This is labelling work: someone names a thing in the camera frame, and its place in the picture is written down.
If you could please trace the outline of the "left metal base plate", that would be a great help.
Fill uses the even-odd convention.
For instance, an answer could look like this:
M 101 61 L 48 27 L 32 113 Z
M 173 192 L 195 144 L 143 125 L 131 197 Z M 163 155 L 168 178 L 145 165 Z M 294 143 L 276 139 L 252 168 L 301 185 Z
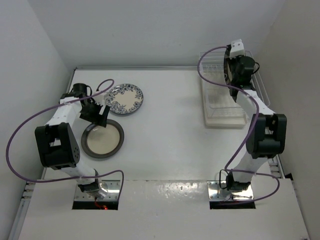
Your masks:
M 82 192 L 77 186 L 74 193 L 74 201 L 76 202 L 116 202 L 119 200 L 121 188 L 120 180 L 102 180 L 100 183 L 101 191 L 99 194 Z

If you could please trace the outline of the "white front board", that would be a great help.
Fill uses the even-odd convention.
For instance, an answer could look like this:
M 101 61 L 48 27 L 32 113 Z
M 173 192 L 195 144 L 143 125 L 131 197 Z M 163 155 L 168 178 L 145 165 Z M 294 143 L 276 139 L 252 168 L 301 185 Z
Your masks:
M 38 184 L 22 240 L 302 240 L 289 179 L 254 209 L 211 209 L 204 181 L 126 180 L 118 210 L 75 210 L 73 181 Z

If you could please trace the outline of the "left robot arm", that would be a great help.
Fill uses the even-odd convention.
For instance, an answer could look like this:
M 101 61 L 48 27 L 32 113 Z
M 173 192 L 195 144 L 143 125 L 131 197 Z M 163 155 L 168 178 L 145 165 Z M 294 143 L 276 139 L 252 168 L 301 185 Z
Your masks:
M 92 92 L 88 85 L 76 83 L 64 93 L 52 118 L 35 129 L 35 139 L 41 164 L 74 177 L 83 193 L 94 198 L 108 194 L 107 185 L 98 179 L 98 172 L 81 160 L 80 148 L 72 131 L 77 118 L 106 127 L 110 107 L 107 93 Z

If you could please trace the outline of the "white drip tray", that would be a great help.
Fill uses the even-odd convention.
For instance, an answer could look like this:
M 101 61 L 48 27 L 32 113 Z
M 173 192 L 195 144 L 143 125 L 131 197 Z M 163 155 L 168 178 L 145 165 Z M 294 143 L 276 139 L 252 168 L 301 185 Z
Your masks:
M 201 81 L 204 120 L 207 127 L 242 129 L 247 115 L 230 96 L 229 89 Z

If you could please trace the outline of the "dark patterned rim plate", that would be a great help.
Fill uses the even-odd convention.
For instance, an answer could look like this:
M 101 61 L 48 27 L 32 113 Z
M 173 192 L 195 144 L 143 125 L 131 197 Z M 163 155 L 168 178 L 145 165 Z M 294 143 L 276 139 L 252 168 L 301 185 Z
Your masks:
M 229 66 L 231 48 L 232 47 L 230 44 L 226 46 L 226 50 L 224 52 L 224 58 L 223 58 L 224 80 L 227 85 L 230 85 L 232 81 L 232 73 Z

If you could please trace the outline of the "blue floral plate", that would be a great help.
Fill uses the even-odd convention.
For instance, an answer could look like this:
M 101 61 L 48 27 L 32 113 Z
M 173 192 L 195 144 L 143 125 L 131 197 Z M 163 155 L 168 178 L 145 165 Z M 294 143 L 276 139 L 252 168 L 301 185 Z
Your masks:
M 106 105 L 117 115 L 128 115 L 137 111 L 143 104 L 142 90 L 132 83 L 122 83 L 113 87 L 106 97 Z

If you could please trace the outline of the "grey rim plate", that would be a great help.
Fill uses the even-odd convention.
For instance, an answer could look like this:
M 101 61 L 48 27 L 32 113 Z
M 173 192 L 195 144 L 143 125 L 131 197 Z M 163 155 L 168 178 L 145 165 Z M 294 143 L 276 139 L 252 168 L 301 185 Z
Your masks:
M 81 147 L 92 158 L 107 159 L 121 149 L 124 140 L 122 126 L 117 121 L 108 119 L 106 127 L 92 123 L 85 128 L 81 136 Z

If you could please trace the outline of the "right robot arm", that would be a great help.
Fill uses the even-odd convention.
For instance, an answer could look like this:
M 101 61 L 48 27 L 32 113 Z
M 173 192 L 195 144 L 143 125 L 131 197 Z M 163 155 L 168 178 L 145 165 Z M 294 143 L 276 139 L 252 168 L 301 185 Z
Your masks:
M 234 58 L 226 55 L 223 61 L 230 95 L 250 119 L 244 140 L 246 152 L 237 166 L 227 171 L 228 191 L 247 190 L 259 168 L 285 149 L 287 117 L 275 113 L 258 96 L 252 84 L 255 65 L 255 60 L 245 55 Z

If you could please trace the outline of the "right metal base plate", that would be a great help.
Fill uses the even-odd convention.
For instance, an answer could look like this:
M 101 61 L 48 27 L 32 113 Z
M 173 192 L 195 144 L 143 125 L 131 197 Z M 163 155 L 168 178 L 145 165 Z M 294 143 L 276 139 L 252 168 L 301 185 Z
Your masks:
M 247 190 L 227 190 L 225 180 L 207 181 L 208 196 L 210 202 L 238 202 L 254 199 L 251 185 Z

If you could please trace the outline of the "metal base plate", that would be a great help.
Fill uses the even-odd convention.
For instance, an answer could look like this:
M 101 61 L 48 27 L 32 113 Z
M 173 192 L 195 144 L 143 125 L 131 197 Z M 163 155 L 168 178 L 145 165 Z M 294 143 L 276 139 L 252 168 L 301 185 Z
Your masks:
M 225 180 L 207 181 L 208 196 L 210 202 L 238 202 L 254 199 L 251 185 L 247 190 L 227 190 Z
M 74 193 L 74 201 L 76 202 L 116 202 L 119 200 L 121 188 L 120 180 L 102 180 L 100 183 L 101 191 L 99 194 L 82 192 L 77 186 Z

